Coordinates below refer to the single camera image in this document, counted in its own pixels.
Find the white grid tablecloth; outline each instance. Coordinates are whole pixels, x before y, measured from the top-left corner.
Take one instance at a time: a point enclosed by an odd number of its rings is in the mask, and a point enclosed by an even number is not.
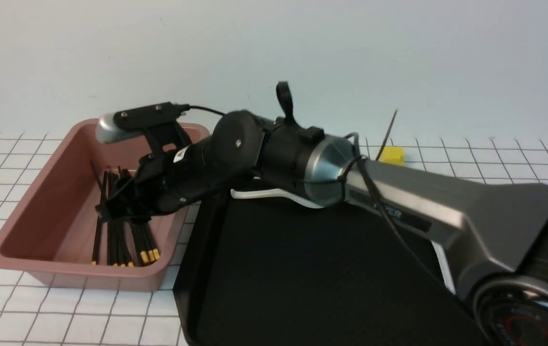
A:
[[[63,134],[0,133],[0,228]],[[377,141],[361,140],[373,156]],[[548,184],[548,141],[510,138],[393,138],[406,166],[485,184]],[[191,206],[180,243],[156,293],[61,289],[0,269],[0,346],[186,346],[171,289],[199,206]]]

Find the yellow sponge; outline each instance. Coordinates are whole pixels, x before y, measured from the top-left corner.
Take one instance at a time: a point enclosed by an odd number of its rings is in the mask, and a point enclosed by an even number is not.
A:
[[[402,147],[385,147],[381,155],[381,162],[404,166],[404,150]]]

